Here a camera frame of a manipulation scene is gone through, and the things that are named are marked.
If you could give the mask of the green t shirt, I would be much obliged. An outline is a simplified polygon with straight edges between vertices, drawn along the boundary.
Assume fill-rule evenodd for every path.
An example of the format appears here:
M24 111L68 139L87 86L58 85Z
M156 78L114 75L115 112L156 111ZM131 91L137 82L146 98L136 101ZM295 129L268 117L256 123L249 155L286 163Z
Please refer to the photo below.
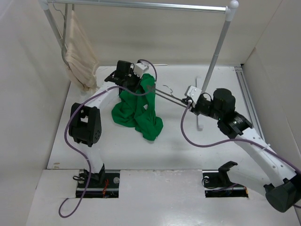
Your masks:
M133 95L122 91L120 102L111 111L112 119L121 126L135 128L148 141L154 141L163 129L163 121L156 116L155 93L148 92L155 86L155 78L145 73Z

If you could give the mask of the grey clothes hanger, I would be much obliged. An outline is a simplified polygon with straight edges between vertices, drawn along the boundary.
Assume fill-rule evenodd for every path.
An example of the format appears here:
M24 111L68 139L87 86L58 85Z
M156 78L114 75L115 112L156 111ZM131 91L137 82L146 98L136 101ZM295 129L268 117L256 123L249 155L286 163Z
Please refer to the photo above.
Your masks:
M183 102L181 99L171 95L171 94L168 94L164 91L161 91L159 89L157 89L155 86L150 86L150 85L147 85L147 88L152 91L153 93L155 93L157 96L169 101L169 102L172 102L176 105L179 105L181 107L184 107L186 108L188 106L188 104L186 102Z

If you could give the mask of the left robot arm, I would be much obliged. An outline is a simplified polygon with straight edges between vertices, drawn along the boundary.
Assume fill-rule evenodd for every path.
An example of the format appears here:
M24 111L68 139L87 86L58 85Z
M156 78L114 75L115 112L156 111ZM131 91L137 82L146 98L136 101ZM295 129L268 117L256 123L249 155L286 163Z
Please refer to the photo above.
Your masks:
M114 100L122 91L135 92L141 83L142 75L148 66L138 61L131 63L119 60L116 69L104 79L100 88L82 104L74 103L64 136L70 136L74 144L67 145L79 153L87 162L77 180L88 188L103 185L106 179L105 165L100 154L93 150L102 134L101 110Z

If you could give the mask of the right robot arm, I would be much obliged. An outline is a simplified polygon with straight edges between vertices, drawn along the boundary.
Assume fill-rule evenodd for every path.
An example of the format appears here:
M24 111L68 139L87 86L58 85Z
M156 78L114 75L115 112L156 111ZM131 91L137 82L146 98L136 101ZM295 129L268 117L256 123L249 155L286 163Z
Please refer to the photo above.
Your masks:
M240 184L265 196L268 203L279 212L286 212L301 200L301 171L292 163L277 155L260 137L252 123L235 110L236 99L231 91L216 89L207 100L201 89L189 86L183 103L185 111L215 119L219 130L228 137L208 145L209 147L234 142L240 146L263 170L265 176L257 176L241 170L236 162L229 161L219 168L220 184Z

